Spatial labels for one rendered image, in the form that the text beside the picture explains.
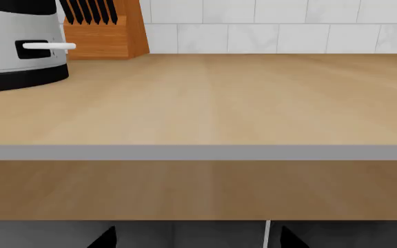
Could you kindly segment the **wooden drawer front panel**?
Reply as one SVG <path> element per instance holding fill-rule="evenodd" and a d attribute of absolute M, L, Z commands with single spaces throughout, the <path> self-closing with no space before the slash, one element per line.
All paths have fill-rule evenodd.
<path fill-rule="evenodd" d="M 0 161 L 0 220 L 397 220 L 397 161 Z"/>

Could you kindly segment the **wooden knife block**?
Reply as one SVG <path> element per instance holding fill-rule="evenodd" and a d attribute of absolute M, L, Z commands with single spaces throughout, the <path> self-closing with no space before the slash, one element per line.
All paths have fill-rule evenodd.
<path fill-rule="evenodd" d="M 133 59 L 150 53 L 139 0 L 59 0 L 70 59 Z"/>

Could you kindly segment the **silver electric kettle black base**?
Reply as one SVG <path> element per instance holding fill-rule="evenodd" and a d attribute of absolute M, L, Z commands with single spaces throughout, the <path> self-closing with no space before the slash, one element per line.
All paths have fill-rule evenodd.
<path fill-rule="evenodd" d="M 56 0 L 0 0 L 0 91 L 69 77 Z"/>

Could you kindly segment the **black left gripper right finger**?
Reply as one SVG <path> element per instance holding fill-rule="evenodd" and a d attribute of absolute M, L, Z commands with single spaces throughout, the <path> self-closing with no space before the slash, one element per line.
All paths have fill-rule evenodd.
<path fill-rule="evenodd" d="M 280 237 L 281 248 L 310 248 L 289 228 L 282 226 Z"/>

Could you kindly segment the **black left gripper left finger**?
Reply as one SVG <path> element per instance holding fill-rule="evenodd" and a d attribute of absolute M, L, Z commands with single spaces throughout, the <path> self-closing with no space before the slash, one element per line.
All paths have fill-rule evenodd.
<path fill-rule="evenodd" d="M 87 248 L 116 248 L 116 227 L 112 226 L 102 233 Z"/>

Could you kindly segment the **narrow grey cabinet door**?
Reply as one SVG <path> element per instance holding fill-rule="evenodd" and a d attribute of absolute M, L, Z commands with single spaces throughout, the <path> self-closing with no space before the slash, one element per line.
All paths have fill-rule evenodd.
<path fill-rule="evenodd" d="M 267 248 L 281 248 L 282 226 L 310 248 L 397 248 L 397 221 L 277 221 L 271 224 Z"/>

